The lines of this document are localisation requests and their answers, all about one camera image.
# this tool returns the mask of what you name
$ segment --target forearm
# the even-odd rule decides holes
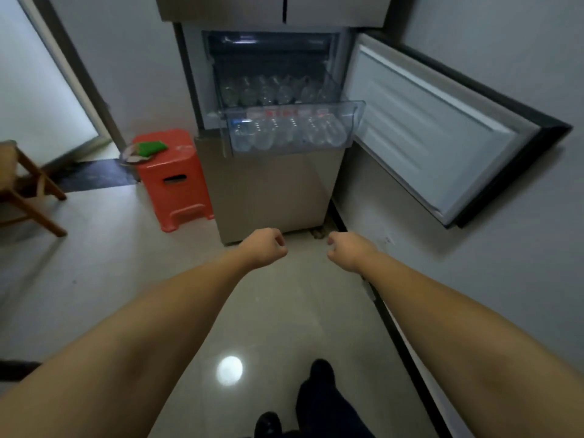
[[[476,436],[575,436],[583,426],[580,376],[533,338],[387,255],[361,263]]]
[[[145,436],[248,271],[230,250],[130,302],[0,400],[3,436]]]

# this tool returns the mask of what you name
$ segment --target hand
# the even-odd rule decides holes
[[[239,244],[238,250],[252,269],[271,265],[288,254],[282,232],[270,228],[253,231]]]
[[[329,260],[347,272],[360,273],[359,263],[378,251],[375,244],[354,232],[331,232],[327,243],[335,245],[327,254]]]

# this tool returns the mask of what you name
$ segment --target black pants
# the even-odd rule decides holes
[[[300,386],[296,400],[300,430],[287,432],[292,438],[374,438],[353,406],[331,384],[310,378]]]

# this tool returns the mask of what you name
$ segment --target black shoe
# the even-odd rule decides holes
[[[282,435],[280,418],[274,412],[262,413],[256,422],[253,438],[277,438]]]
[[[319,358],[312,363],[310,367],[310,379],[312,381],[320,381],[335,386],[335,372],[332,370],[331,363],[327,360]]]

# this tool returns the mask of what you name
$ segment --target dark floor mat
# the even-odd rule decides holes
[[[121,166],[116,159],[73,163],[55,172],[51,178],[63,192],[104,189],[137,183],[130,168]],[[33,197],[36,194],[36,188],[27,187],[22,194],[25,197]]]

